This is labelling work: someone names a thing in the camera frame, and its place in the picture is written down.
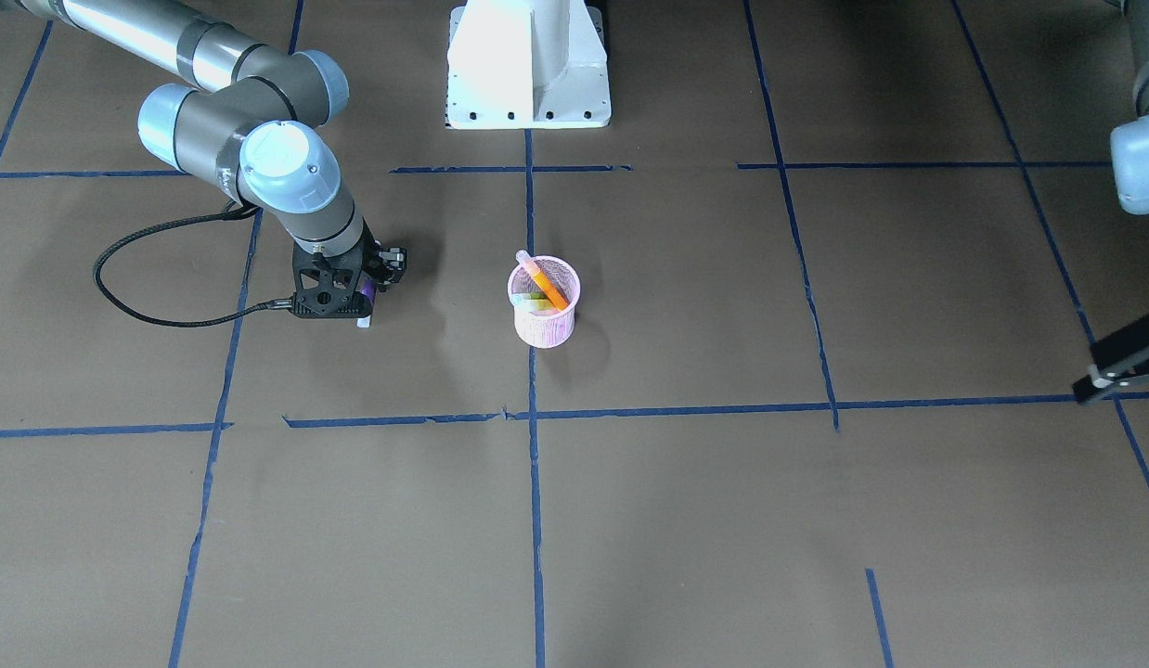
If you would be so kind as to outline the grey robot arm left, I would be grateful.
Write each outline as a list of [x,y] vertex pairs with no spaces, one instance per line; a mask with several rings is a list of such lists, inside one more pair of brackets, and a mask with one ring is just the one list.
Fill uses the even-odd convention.
[[[1115,1],[1125,17],[1135,66],[1135,118],[1109,138],[1117,201],[1131,215],[1149,215],[1149,1]],[[1087,376],[1072,384],[1079,405],[1095,405],[1123,389],[1149,383],[1149,314],[1092,343]]]

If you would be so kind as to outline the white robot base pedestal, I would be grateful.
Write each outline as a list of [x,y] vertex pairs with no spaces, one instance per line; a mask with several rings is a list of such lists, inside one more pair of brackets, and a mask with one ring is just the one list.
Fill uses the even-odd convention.
[[452,130],[577,130],[614,115],[600,1],[468,1],[450,13]]

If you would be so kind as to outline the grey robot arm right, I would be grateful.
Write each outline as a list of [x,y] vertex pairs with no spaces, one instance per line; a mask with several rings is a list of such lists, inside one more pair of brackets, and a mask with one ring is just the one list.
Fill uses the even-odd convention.
[[142,101],[142,147],[236,202],[222,220],[269,212],[294,241],[288,299],[260,304],[300,318],[357,318],[406,270],[385,249],[342,179],[318,128],[350,100],[348,79],[324,52],[282,52],[179,1],[0,1],[97,34],[173,72],[179,83]]

